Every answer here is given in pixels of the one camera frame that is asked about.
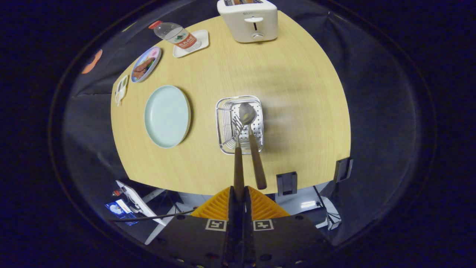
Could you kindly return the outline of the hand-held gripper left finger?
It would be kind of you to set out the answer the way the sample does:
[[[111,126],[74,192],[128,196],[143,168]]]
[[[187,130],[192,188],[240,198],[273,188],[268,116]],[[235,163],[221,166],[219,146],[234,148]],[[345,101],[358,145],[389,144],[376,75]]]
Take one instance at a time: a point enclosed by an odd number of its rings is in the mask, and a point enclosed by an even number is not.
[[[150,242],[174,266],[229,268],[239,256],[237,203],[232,186],[188,214],[171,217]]]

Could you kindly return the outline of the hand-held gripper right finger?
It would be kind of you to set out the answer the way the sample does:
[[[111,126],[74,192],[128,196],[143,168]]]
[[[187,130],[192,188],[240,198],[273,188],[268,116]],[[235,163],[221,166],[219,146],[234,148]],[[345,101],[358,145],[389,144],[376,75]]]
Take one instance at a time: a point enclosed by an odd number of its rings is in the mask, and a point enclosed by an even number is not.
[[[250,186],[244,200],[245,268],[310,268],[331,257],[332,244],[307,215],[289,214]]]

